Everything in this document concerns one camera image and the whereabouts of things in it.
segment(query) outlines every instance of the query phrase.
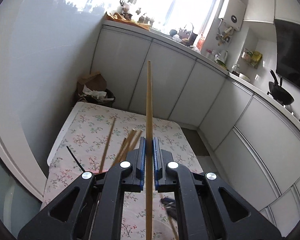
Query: black wok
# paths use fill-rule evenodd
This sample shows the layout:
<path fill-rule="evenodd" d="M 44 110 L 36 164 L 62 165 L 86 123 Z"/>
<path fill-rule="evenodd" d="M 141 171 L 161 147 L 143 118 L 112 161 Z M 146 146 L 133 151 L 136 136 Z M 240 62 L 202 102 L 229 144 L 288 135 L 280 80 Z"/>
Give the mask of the black wok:
<path fill-rule="evenodd" d="M 287 92 L 287 90 L 282 88 L 282 78 L 280 78 L 280 85 L 278 83 L 277 77 L 273 70 L 270 70 L 271 75 L 274 78 L 274 82 L 269 82 L 269 90 L 274 100 L 282 103 L 282 105 L 291 105 L 294 102 L 292 95 Z"/>

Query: floral tablecloth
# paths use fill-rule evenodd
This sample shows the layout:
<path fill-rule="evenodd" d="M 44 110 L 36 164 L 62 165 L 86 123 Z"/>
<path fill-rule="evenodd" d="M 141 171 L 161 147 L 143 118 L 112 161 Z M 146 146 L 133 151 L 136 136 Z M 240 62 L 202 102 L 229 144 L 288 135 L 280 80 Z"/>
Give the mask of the floral tablecloth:
<path fill-rule="evenodd" d="M 145 136 L 146 117 L 144 115 L 89 103 L 82 104 L 50 165 L 42 208 L 82 173 L 66 146 L 71 148 L 85 170 L 99 170 L 114 117 L 116 122 L 104 169 L 110 168 L 124 137 L 127 137 L 132 128 L 142 129 L 144 132 L 141 136 Z M 176 162 L 187 166 L 192 172 L 202 172 L 202 168 L 179 125 L 175 122 L 154 118 L 153 134 L 154 137 L 159 138 L 160 148 L 172 152 Z M 173 193 L 166 193 L 165 196 L 174 198 Z M 145 238 L 145 206 L 145 190 L 141 193 L 125 193 L 121 239 Z M 174 239 L 174 235 L 164 207 L 160 203 L 160 196 L 153 190 L 153 239 L 157 238 L 171 240 Z"/>

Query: white countertop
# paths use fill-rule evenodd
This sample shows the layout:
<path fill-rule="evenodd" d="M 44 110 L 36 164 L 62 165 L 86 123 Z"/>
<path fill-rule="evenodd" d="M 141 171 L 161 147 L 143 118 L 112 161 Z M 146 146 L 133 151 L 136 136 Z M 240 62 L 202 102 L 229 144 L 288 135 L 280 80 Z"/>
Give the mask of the white countertop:
<path fill-rule="evenodd" d="M 131 25 L 118 23 L 118 22 L 114 22 L 114 21 L 109 21 L 109 20 L 105 20 L 103 22 L 103 25 L 112 26 L 112 27 L 123 29 L 123 30 L 128 30 L 128 31 L 131 31 L 131 32 L 139 33 L 139 34 L 148 36 L 150 38 L 153 38 L 153 39 L 162 41 L 164 43 L 167 43 L 171 46 L 174 46 L 176 48 L 179 48 L 179 49 L 183 50 L 184 52 L 186 52 L 188 54 L 191 54 L 192 56 L 196 57 L 197 59 L 202 60 L 205 63 L 209 64 L 210 66 L 214 67 L 217 71 L 222 72 L 223 74 L 225 74 L 227 76 L 227 78 L 235 80 L 236 82 L 240 83 L 242 86 L 244 86 L 244 87 L 248 88 L 249 90 L 253 91 L 254 94 L 256 94 L 259 97 L 266 100 L 274 108 L 276 108 L 278 111 L 280 111 L 287 119 L 289 119 L 289 121 L 300 131 L 300 122 L 299 122 L 299 120 L 297 118 L 295 118 L 288 110 L 286 110 L 277 101 L 275 101 L 273 98 L 271 98 L 266 93 L 264 93 L 260 89 L 256 88 L 252 84 L 250 84 L 250 83 L 246 82 L 245 80 L 229 73 L 224 68 L 219 66 L 217 63 L 215 63 L 212 60 L 206 58 L 205 56 L 199 54 L 198 52 L 195 52 L 194 50 L 190 49 L 189 47 L 186 47 L 186 46 L 182 45 L 181 43 L 178 43 L 178 42 L 176 42 L 172 39 L 169 39 L 169 38 L 167 38 L 163 35 L 159 35 L 157 33 L 153 33 L 151 31 L 147 31 L 147 30 L 144 30 L 142 28 L 134 27 L 134 26 L 131 26 Z"/>

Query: white bowl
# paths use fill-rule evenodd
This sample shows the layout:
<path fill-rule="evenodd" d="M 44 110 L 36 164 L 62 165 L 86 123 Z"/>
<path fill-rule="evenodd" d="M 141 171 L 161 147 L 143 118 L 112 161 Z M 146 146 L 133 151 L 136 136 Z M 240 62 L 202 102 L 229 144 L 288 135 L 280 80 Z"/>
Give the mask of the white bowl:
<path fill-rule="evenodd" d="M 245 75 L 243 75 L 241 73 L 239 74 L 239 77 L 247 82 L 250 82 L 250 78 L 246 77 Z"/>

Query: water heater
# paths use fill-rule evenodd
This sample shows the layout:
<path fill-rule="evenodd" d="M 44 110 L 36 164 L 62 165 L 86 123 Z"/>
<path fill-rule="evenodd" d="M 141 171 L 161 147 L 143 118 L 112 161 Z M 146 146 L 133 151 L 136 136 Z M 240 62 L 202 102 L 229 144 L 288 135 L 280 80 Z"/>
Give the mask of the water heater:
<path fill-rule="evenodd" d="M 223 2 L 219 19 L 239 31 L 243 21 L 246 5 L 240 0 L 225 0 Z"/>

